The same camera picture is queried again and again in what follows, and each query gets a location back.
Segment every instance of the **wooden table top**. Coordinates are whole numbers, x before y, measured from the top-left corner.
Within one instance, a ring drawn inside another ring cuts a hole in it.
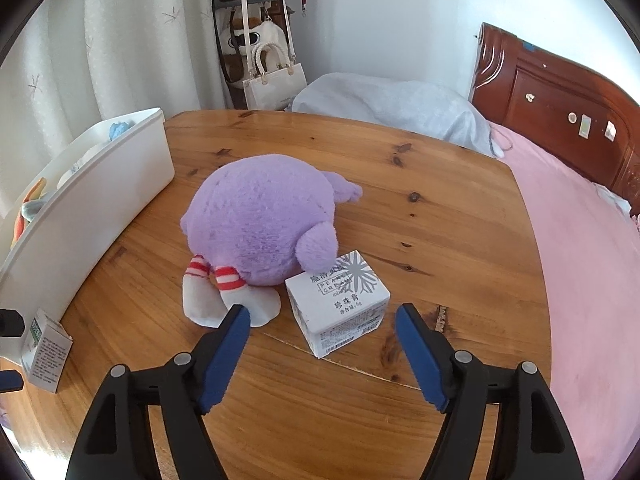
[[[340,254],[359,250],[391,291],[381,327],[324,360],[310,354],[281,290],[280,315],[252,329],[224,401],[205,417],[231,480],[418,479],[442,416],[426,404],[394,336],[413,302],[485,363],[535,362],[550,379],[542,268],[510,169],[439,140],[372,124],[282,112],[186,112],[165,124],[176,177],[127,227],[63,317],[74,344],[58,394],[27,385],[5,396],[37,480],[66,461],[110,368],[164,364],[206,329],[182,313],[191,254],[178,221],[203,180],[246,156],[284,153],[362,185],[339,205]],[[484,478],[497,410],[488,408],[474,478]],[[177,479],[159,408],[159,462]]]

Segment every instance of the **white curtain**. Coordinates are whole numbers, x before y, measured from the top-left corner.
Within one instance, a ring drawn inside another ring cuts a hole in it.
[[[211,0],[46,0],[0,66],[0,221],[89,126],[225,108]]]

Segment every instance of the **small cardboard box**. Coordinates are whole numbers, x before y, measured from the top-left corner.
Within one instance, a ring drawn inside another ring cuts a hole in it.
[[[38,309],[22,347],[22,368],[27,380],[55,393],[72,343],[62,325]]]
[[[391,294],[358,251],[324,274],[303,272],[285,282],[293,316],[317,358],[377,329]]]

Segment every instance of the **white wall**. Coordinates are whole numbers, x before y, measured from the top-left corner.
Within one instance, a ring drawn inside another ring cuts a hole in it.
[[[640,54],[603,0],[288,0],[309,80],[356,72],[428,80],[468,96],[489,22],[604,74],[640,102]]]

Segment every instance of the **carved headboard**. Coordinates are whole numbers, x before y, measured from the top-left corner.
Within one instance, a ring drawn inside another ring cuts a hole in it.
[[[469,100],[640,212],[640,107],[610,80],[483,23]]]

